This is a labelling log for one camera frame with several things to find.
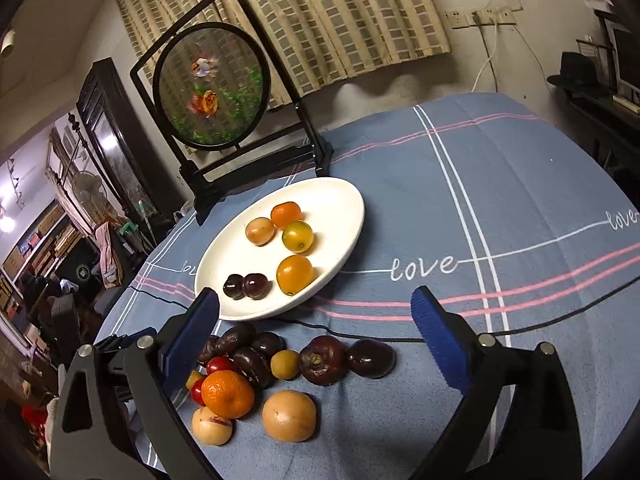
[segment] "yellow fruit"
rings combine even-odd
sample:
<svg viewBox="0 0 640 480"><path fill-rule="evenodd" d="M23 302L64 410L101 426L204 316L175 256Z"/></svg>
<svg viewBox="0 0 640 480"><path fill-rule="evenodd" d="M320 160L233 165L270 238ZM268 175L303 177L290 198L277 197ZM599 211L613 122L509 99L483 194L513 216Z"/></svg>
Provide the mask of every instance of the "yellow fruit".
<svg viewBox="0 0 640 480"><path fill-rule="evenodd" d="M271 358L271 373L277 379L289 381L300 372L298 352L281 350Z"/></svg>
<svg viewBox="0 0 640 480"><path fill-rule="evenodd" d="M314 243L314 230L302 220L291 222L282 232L282 243L292 253L308 251Z"/></svg>
<svg viewBox="0 0 640 480"><path fill-rule="evenodd" d="M276 281L287 296L299 293L316 277L311 262L300 254L292 254L280 262L276 270Z"/></svg>
<svg viewBox="0 0 640 480"><path fill-rule="evenodd" d="M244 236L254 245L268 243L276 232L276 226L268 218L260 217L251 220L244 229Z"/></svg>
<svg viewBox="0 0 640 480"><path fill-rule="evenodd" d="M200 372L197 372L196 370L192 370L191 373L189 374L189 378L187 379L187 383L185 384L185 386L187 387L187 390L191 390L191 387L193 386L193 383L195 381L199 381L200 379L204 379L206 376L201 374Z"/></svg>
<svg viewBox="0 0 640 480"><path fill-rule="evenodd" d="M262 408L262 426L280 442L302 442L316 429L316 405L305 394L284 390L273 394Z"/></svg>
<svg viewBox="0 0 640 480"><path fill-rule="evenodd" d="M204 406L193 413L191 431L196 440L203 444L222 446L231 438L234 427L230 420L216 415Z"/></svg>

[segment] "curtain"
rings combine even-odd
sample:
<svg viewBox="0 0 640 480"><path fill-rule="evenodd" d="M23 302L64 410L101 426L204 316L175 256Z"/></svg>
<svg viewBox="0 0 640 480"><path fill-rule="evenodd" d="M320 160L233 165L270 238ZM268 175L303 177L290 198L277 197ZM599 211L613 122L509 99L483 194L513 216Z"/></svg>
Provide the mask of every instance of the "curtain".
<svg viewBox="0 0 640 480"><path fill-rule="evenodd" d="M117 0L141 56L199 0ZM249 0L304 95L381 66L449 52L431 0ZM236 0L219 0L196 22L222 21L252 36ZM152 75L157 57L145 67ZM272 67L273 104L289 102Z"/></svg>

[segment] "table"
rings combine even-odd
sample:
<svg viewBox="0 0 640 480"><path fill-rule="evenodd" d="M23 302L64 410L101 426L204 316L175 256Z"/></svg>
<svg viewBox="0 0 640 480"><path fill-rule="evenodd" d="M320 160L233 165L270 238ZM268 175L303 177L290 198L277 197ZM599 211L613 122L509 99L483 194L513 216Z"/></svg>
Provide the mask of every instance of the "table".
<svg viewBox="0 0 640 480"><path fill-rule="evenodd" d="M280 444L258 416L240 421L233 440L204 451L225 478L408 478L453 414L448 388L408 310L426 284L476 332L522 329L503 344L556 346L574 396L584 473L606 453L640 392L640 312L636 283L593 308L553 320L638 276L638 211L602 168L553 126L499 94L463 94L375 114L326 137L332 176L355 184L366 216L342 271L318 295L279 320L257 323L300 350L316 328L394 339L398 366L382 380L350 374L329 387L298 378L314 396L321 429L312 442ZM229 196L202 227L193 213L151 254L106 319L110 333L160 328L194 298L200 257L239 212L313 170L297 166ZM529 330L534 324L548 324ZM219 323L216 333L230 325ZM172 399L189 425L195 405ZM495 424L478 452L487 459L510 402L506 388ZM143 431L142 459L161 468Z"/></svg>

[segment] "round fruit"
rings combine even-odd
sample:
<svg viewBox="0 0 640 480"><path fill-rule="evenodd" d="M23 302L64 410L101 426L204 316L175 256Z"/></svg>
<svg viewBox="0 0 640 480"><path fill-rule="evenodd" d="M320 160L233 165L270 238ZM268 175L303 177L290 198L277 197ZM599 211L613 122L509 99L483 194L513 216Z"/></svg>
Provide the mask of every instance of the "round fruit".
<svg viewBox="0 0 640 480"><path fill-rule="evenodd" d="M362 377L379 379L396 365L396 352L391 346L374 339L360 339L347 352L349 368Z"/></svg>
<svg viewBox="0 0 640 480"><path fill-rule="evenodd" d="M303 215L300 206L295 202L285 202L278 204L271 210L271 220L278 229L284 229L295 220L302 220Z"/></svg>
<svg viewBox="0 0 640 480"><path fill-rule="evenodd" d="M244 229L244 235L254 245L264 245L268 243L276 232L276 226L265 217L251 220Z"/></svg>
<svg viewBox="0 0 640 480"><path fill-rule="evenodd" d="M227 357L214 357L207 363L207 375L220 370L236 370L234 362Z"/></svg>
<svg viewBox="0 0 640 480"><path fill-rule="evenodd" d="M269 359L259 350L250 346L239 348L234 352L234 363L254 386L268 388L273 384Z"/></svg>
<svg viewBox="0 0 640 480"><path fill-rule="evenodd" d="M242 282L244 278L240 274L230 274L222 286L222 292L232 300L239 300L244 296L242 291Z"/></svg>
<svg viewBox="0 0 640 480"><path fill-rule="evenodd" d="M282 232L282 243L292 253L308 251L314 244L314 230L302 220L291 222Z"/></svg>
<svg viewBox="0 0 640 480"><path fill-rule="evenodd" d="M191 399L193 402L204 406L204 400L202 400L202 385L204 384L204 379L199 379L193 383L191 387Z"/></svg>
<svg viewBox="0 0 640 480"><path fill-rule="evenodd" d="M226 444L234 432L230 420L213 413L204 406L197 409L191 417L193 436L208 446L222 446Z"/></svg>
<svg viewBox="0 0 640 480"><path fill-rule="evenodd" d="M254 405L254 389L242 375L222 370L207 376L202 383L202 400L224 418L240 418Z"/></svg>
<svg viewBox="0 0 640 480"><path fill-rule="evenodd" d="M244 295L252 300L260 300L265 297L271 287L269 280L264 274L253 272L244 277L242 291Z"/></svg>
<svg viewBox="0 0 640 480"><path fill-rule="evenodd" d="M262 425L264 431L275 440L302 442L316 429L316 405L300 392L278 392L264 403Z"/></svg>
<svg viewBox="0 0 640 480"><path fill-rule="evenodd" d="M319 335L300 352L300 371L310 383L333 384L348 371L346 348L331 335Z"/></svg>
<svg viewBox="0 0 640 480"><path fill-rule="evenodd" d="M276 281L287 296L299 293L316 277L311 262L300 254L288 256L276 270Z"/></svg>
<svg viewBox="0 0 640 480"><path fill-rule="evenodd" d="M282 350L271 358L271 373L289 381L300 373L300 357L293 350Z"/></svg>
<svg viewBox="0 0 640 480"><path fill-rule="evenodd" d="M185 384L185 386L187 387L187 390L191 390L191 388L193 387L196 381L204 380L205 377L206 376L204 376L200 372L197 372L196 370L192 370L191 373L189 374L189 378L187 379L187 383Z"/></svg>
<svg viewBox="0 0 640 480"><path fill-rule="evenodd" d="M273 332L262 332L254 339L251 346L266 356L273 357L280 350L284 350L284 339Z"/></svg>
<svg viewBox="0 0 640 480"><path fill-rule="evenodd" d="M198 356L198 362L202 366L206 366L207 363L211 361L211 358L215 356L216 343L218 342L218 339L220 338L217 335L210 335L209 339L207 339L206 345L204 345L202 352L200 352L200 355Z"/></svg>

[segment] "ceiling light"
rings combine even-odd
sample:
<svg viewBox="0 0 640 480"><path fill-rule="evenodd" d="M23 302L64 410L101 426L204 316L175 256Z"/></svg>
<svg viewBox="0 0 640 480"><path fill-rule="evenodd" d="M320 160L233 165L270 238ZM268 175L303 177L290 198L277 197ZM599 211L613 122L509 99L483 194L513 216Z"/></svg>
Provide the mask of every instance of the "ceiling light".
<svg viewBox="0 0 640 480"><path fill-rule="evenodd" d="M14 51L14 39L15 39L15 30L11 28L4 35L4 38L2 38L2 47L0 47L0 57L2 57L3 59L8 58Z"/></svg>
<svg viewBox="0 0 640 480"><path fill-rule="evenodd" d="M15 228L15 220L10 216L0 218L0 230L3 233L10 233Z"/></svg>

